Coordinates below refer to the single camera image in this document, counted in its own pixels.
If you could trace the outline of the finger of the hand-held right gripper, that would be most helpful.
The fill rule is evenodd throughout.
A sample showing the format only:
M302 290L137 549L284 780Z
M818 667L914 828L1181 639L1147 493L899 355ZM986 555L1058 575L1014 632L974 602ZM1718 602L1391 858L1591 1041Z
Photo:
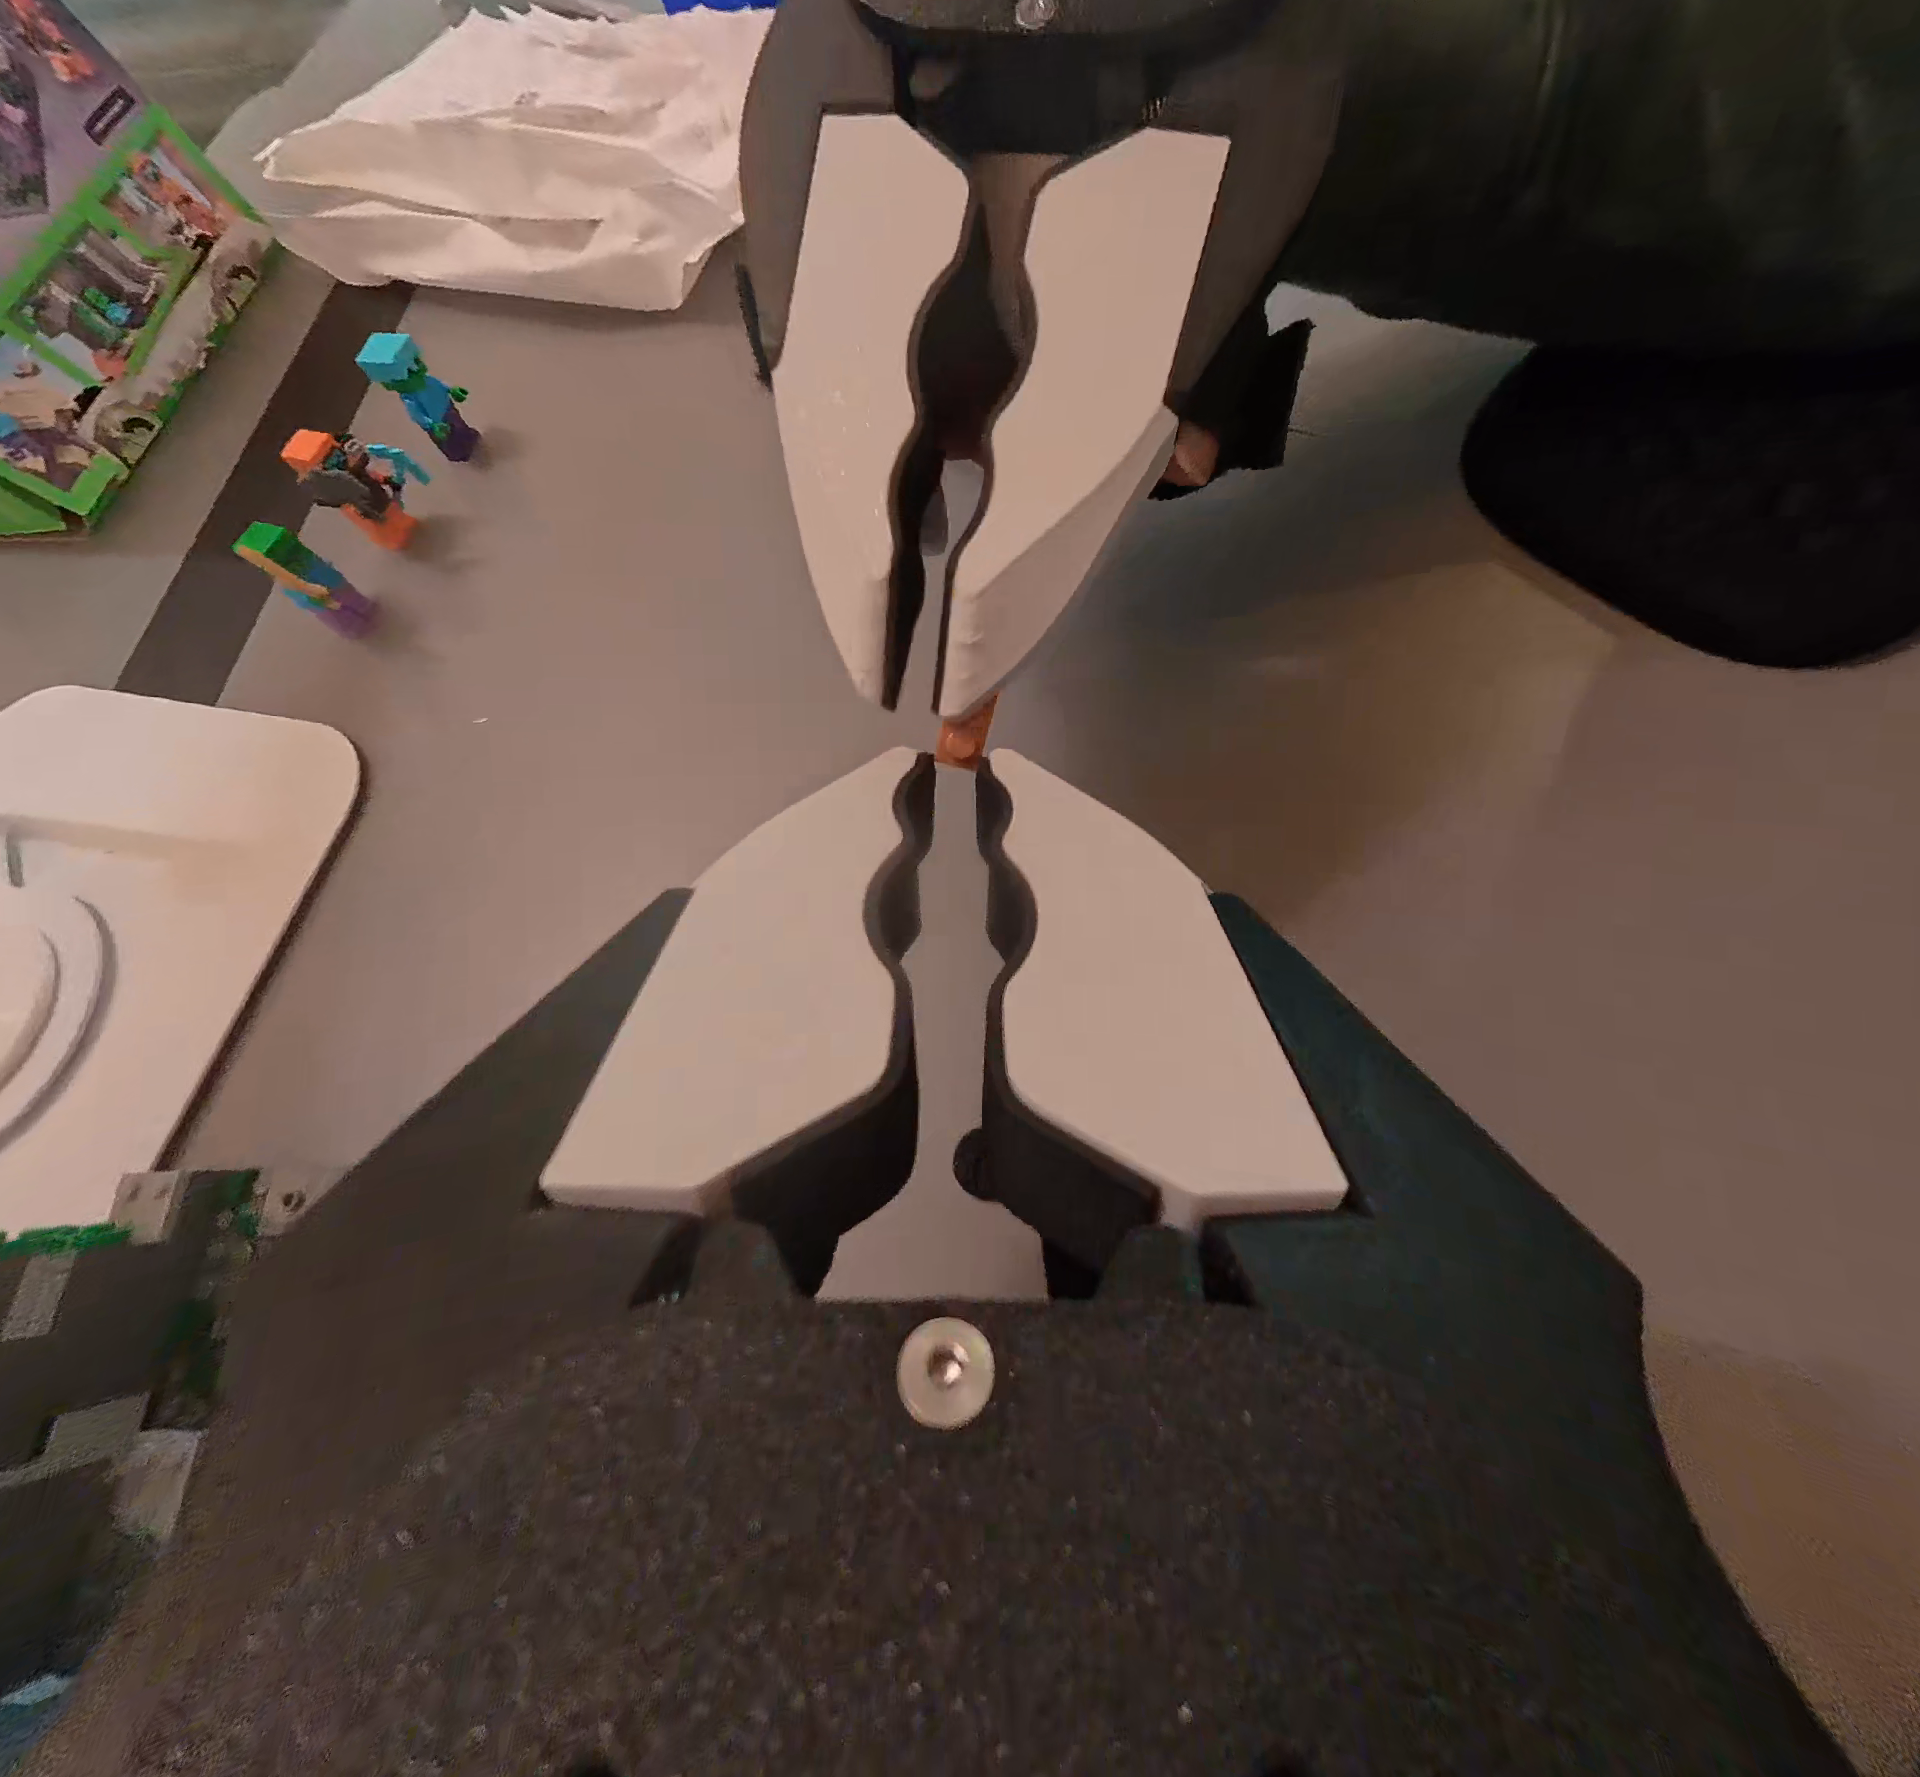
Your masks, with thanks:
M1227 155L1221 134L1133 132L1039 185L1032 349L950 564L941 713L972 711L1044 642L1164 469L1167 387Z
M771 372L790 509L854 691L899 707L943 541L946 456L920 408L929 302L971 226L971 185L894 115L823 121Z

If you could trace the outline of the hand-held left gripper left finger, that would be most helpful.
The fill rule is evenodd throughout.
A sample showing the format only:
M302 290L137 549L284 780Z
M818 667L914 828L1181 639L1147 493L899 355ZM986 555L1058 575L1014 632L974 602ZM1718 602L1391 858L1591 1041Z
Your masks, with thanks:
M916 1162L916 935L918 756L896 748L697 879L541 1194L753 1225L818 1289Z

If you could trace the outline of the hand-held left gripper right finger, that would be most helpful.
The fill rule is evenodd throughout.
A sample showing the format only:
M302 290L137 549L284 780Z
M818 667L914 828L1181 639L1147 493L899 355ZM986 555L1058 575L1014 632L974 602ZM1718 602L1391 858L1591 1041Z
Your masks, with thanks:
M980 767L974 819L1003 960L974 1190L1071 1289L1136 1231L1334 1212L1349 1174L1203 881L1016 751Z

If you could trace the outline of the grey desk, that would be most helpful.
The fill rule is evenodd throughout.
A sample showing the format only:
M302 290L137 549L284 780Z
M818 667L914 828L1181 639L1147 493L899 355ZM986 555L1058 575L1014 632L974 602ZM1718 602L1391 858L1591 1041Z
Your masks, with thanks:
M189 1149L354 1160L658 887L896 741L776 512L722 276L420 302L516 459L399 645L256 603L224 699L366 805ZM1508 348L1320 319L1285 469L1155 506L1007 741L1249 899L1642 1277L1693 1507L1846 1754L1915 1769L1915 651L1772 676L1536 575L1456 453Z

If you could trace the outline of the white paper bag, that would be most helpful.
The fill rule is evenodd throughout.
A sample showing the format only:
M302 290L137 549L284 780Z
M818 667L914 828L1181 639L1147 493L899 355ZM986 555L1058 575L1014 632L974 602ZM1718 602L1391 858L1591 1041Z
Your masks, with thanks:
M257 154L336 280L661 312L742 225L770 7L439 0L418 56Z

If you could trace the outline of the orange toy figure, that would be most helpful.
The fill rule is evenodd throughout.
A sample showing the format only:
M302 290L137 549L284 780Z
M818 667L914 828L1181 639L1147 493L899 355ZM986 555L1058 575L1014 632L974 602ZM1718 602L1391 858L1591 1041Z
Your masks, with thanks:
M381 549L410 549L420 519L408 509L406 493L412 482L428 485L430 472L408 453L365 445L351 434L296 430L282 445L281 461L316 508L350 515Z

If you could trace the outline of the green toy figure purple legs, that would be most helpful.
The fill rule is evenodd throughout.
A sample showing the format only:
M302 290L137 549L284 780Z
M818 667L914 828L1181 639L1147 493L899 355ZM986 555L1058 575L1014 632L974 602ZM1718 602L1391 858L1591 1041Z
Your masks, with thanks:
M256 519L234 541L231 551L264 574L296 608L317 614L336 635L362 639L373 631L375 602L293 527Z

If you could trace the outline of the white flat pad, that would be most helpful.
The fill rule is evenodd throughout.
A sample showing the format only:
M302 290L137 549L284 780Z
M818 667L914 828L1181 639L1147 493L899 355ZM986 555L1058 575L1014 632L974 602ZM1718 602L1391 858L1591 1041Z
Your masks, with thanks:
M159 1162L361 788L319 722L85 686L4 709L4 1234L103 1221Z

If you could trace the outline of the black mesh wrist rest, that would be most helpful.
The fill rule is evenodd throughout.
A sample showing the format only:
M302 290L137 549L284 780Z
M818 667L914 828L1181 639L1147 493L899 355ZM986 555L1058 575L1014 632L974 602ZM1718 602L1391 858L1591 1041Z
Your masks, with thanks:
M1544 346L1460 472L1517 551L1690 651L1811 672L1915 645L1915 341Z

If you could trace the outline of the grey toy rock structure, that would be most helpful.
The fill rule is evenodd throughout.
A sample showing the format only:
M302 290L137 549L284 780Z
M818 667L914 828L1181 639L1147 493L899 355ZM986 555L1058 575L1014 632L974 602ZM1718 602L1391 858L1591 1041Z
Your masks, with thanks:
M269 1225L257 1169L133 1170L105 1216L4 1237L4 1693L65 1677L158 1548L133 1502L190 1448L230 1283Z

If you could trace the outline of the toy set cardboard box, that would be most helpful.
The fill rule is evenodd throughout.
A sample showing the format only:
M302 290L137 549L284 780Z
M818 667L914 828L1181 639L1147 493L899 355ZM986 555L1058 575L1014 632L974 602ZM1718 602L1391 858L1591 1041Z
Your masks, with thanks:
M109 515L276 250L61 0L2 0L2 539Z

